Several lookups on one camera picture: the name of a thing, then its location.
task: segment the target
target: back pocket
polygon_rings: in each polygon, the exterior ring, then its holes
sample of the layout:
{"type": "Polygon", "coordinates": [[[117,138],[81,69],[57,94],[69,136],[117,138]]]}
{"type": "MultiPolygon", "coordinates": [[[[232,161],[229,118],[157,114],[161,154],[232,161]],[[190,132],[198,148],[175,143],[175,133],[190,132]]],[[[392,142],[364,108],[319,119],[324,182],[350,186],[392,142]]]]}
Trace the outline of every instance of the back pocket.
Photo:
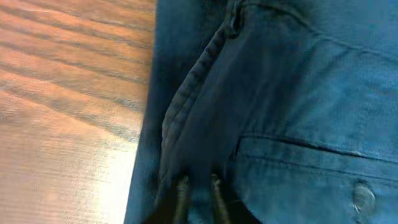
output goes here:
{"type": "Polygon", "coordinates": [[[397,164],[242,138],[233,187],[263,223],[397,223],[397,164]]]}

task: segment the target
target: blue jeans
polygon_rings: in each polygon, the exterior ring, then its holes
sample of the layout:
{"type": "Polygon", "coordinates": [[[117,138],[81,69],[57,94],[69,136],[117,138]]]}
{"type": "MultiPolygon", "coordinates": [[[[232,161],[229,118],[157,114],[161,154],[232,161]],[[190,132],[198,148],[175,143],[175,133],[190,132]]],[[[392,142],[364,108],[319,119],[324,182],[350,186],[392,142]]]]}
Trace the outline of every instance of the blue jeans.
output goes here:
{"type": "Polygon", "coordinates": [[[263,223],[397,222],[397,3],[158,5],[125,223],[182,172],[190,223],[213,223],[213,172],[263,223]]]}

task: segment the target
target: stitching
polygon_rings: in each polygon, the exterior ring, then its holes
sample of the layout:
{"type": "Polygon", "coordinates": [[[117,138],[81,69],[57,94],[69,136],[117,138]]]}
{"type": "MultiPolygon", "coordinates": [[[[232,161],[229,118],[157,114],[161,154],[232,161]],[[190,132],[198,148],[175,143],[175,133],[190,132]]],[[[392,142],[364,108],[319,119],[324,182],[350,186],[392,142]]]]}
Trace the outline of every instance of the stitching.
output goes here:
{"type": "Polygon", "coordinates": [[[342,172],[342,171],[338,171],[338,170],[320,169],[320,168],[316,168],[316,167],[308,167],[308,166],[303,166],[303,165],[298,165],[298,164],[288,164],[288,163],[282,162],[282,161],[273,161],[273,160],[269,160],[269,159],[260,159],[260,158],[255,158],[255,157],[239,157],[239,159],[237,159],[236,162],[239,162],[239,160],[240,161],[255,160],[256,162],[259,162],[261,164],[266,164],[267,166],[273,167],[276,169],[292,170],[292,171],[303,172],[305,174],[312,174],[312,175],[325,175],[328,177],[334,177],[337,179],[345,180],[346,178],[344,178],[343,176],[333,175],[333,172],[338,172],[338,173],[341,173],[342,175],[347,175],[349,178],[357,179],[358,177],[364,177],[367,179],[372,179],[373,182],[377,182],[379,184],[385,185],[386,187],[392,188],[394,190],[398,189],[398,180],[394,180],[394,179],[382,179],[382,178],[373,177],[373,176],[355,174],[352,172],[342,172]]]}
{"type": "Polygon", "coordinates": [[[301,25],[303,25],[304,28],[306,28],[310,33],[312,33],[313,35],[317,35],[319,36],[319,38],[325,39],[325,40],[329,40],[330,42],[334,42],[338,45],[342,45],[344,47],[353,49],[353,50],[358,50],[361,52],[366,52],[375,56],[379,56],[380,58],[383,58],[385,60],[394,62],[394,63],[398,63],[398,58],[386,54],[384,52],[380,52],[374,49],[369,49],[366,48],[362,45],[354,45],[351,44],[349,42],[345,42],[343,40],[337,39],[335,37],[333,37],[330,34],[326,34],[324,33],[322,30],[319,30],[317,28],[315,28],[314,26],[312,26],[309,22],[307,22],[299,13],[294,12],[291,8],[289,7],[283,7],[283,6],[275,6],[275,5],[268,5],[268,4],[263,4],[261,2],[247,2],[245,4],[242,5],[242,7],[246,7],[246,6],[261,6],[264,7],[265,9],[269,9],[269,10],[273,10],[273,11],[280,11],[285,13],[286,15],[291,16],[293,19],[295,19],[298,23],[300,23],[301,25]]]}
{"type": "Polygon", "coordinates": [[[314,147],[322,147],[325,149],[329,149],[331,151],[336,151],[344,154],[351,154],[352,156],[371,156],[367,157],[368,159],[376,159],[380,161],[385,161],[385,162],[392,162],[392,163],[398,163],[397,158],[394,156],[390,155],[383,155],[383,157],[380,156],[378,153],[373,153],[371,151],[365,151],[365,153],[362,153],[360,155],[350,152],[353,150],[352,147],[345,146],[344,144],[333,144],[330,142],[324,142],[324,141],[314,141],[310,139],[304,139],[304,138],[295,138],[295,137],[290,137],[290,136],[283,136],[283,135],[278,135],[278,134],[270,134],[270,133],[253,133],[253,132],[243,132],[242,137],[258,137],[258,138],[267,138],[267,139],[273,139],[273,140],[285,140],[285,141],[298,141],[302,142],[305,144],[312,145],[314,147]]]}
{"type": "Polygon", "coordinates": [[[191,81],[191,85],[189,85],[187,87],[187,89],[189,88],[190,94],[188,96],[183,96],[184,101],[177,104],[177,105],[173,105],[173,110],[175,110],[175,114],[173,115],[173,118],[170,120],[169,124],[167,125],[168,128],[165,129],[165,134],[163,136],[163,140],[162,143],[164,144],[165,140],[167,139],[171,126],[173,125],[173,123],[175,122],[175,119],[177,118],[177,116],[183,111],[184,106],[187,104],[188,100],[194,98],[194,93],[203,85],[203,81],[202,80],[193,80],[191,81]]]}

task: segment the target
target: table surface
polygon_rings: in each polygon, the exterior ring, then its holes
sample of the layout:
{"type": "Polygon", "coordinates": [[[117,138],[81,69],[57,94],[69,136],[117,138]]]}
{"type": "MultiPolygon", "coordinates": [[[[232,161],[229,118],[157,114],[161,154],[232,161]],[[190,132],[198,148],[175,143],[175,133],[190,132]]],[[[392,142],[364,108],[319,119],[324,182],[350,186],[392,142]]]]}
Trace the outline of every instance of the table surface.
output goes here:
{"type": "Polygon", "coordinates": [[[122,223],[155,0],[0,1],[0,223],[122,223]]]}

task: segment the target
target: button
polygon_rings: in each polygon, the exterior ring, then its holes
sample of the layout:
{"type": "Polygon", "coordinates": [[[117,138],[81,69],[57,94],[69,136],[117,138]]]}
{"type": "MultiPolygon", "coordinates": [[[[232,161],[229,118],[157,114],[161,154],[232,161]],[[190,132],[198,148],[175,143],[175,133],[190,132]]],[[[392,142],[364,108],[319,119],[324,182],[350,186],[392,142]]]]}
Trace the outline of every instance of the button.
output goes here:
{"type": "Polygon", "coordinates": [[[366,184],[359,183],[354,189],[353,203],[360,215],[370,215],[375,209],[376,198],[366,184]]]}

